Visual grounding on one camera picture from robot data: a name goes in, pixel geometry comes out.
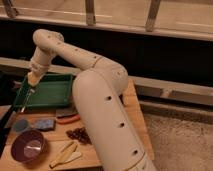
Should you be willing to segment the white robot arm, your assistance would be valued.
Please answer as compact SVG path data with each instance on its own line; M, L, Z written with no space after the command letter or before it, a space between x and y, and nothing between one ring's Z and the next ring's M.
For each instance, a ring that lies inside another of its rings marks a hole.
M157 171L119 99L128 86L125 67L65 43L55 31L38 29L33 41L30 86L40 82L55 56L80 69L73 82L73 100L104 171Z

